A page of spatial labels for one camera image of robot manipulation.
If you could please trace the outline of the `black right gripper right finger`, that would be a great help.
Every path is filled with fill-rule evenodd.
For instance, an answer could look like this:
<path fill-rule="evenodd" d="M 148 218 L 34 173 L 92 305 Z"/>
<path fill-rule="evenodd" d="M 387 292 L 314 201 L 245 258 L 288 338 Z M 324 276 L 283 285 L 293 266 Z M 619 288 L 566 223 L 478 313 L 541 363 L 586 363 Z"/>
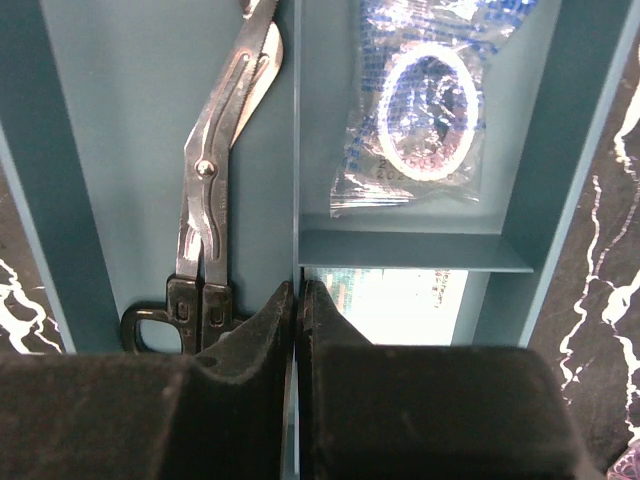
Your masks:
<path fill-rule="evenodd" d="M 304 479 L 591 479 L 534 351 L 369 342 L 307 281 L 297 317 Z"/>

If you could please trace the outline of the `dark teal tray insert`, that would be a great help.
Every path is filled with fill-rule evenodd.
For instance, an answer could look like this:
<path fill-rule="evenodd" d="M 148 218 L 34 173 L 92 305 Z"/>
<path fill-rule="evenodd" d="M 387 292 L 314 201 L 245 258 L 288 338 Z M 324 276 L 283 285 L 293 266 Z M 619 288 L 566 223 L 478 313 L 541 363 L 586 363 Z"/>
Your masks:
<path fill-rule="evenodd" d="M 234 149 L 234 280 L 259 312 L 305 267 L 459 267 L 488 281 L 470 346 L 523 348 L 604 119 L 635 1 L 542 1 L 489 73 L 483 185 L 506 213 L 317 214 L 344 140 L 356 31 L 346 1 L 285 1 L 284 70 Z M 128 303 L 174 253 L 182 146 L 239 31 L 234 1 L 5 1 L 1 158 L 69 355 L 122 354 Z"/>

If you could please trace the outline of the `small scissors white sheath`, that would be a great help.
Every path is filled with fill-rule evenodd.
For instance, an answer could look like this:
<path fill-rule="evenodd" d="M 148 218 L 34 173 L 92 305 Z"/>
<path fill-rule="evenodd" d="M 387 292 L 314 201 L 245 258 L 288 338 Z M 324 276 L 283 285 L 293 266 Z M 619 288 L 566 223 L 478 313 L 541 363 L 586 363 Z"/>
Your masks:
<path fill-rule="evenodd" d="M 149 351 L 144 321 L 176 329 L 194 355 L 238 326 L 228 276 L 229 156 L 279 73 L 283 41 L 274 1 L 243 1 L 243 24 L 184 145 L 184 181 L 175 272 L 162 306 L 134 304 L 122 315 L 128 352 Z"/>

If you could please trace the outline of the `clear bag small items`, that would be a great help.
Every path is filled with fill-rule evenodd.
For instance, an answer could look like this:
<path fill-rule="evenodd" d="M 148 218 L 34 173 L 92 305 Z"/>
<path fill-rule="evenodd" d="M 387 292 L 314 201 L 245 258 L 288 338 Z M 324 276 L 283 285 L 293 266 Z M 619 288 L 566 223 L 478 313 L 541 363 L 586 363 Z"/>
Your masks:
<path fill-rule="evenodd" d="M 330 212 L 479 198 L 484 80 L 534 1 L 360 1 Z"/>

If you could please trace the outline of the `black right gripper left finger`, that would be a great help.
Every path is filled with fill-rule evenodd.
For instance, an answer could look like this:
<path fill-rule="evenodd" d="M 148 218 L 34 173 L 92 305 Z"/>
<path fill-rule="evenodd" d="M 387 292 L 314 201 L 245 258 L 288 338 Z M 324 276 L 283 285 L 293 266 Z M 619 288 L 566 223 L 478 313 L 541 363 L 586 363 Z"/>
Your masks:
<path fill-rule="evenodd" d="M 5 479 L 278 479 L 293 286 L 197 355 L 3 355 Z"/>

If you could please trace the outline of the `white blue sachet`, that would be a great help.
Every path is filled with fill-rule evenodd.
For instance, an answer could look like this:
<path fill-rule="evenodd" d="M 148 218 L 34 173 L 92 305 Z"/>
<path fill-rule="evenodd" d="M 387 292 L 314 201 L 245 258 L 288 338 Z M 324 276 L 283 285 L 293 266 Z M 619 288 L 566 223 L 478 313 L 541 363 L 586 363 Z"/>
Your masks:
<path fill-rule="evenodd" d="M 368 341 L 449 345 L 468 272 L 450 269 L 307 267 L 325 284 L 339 313 Z"/>

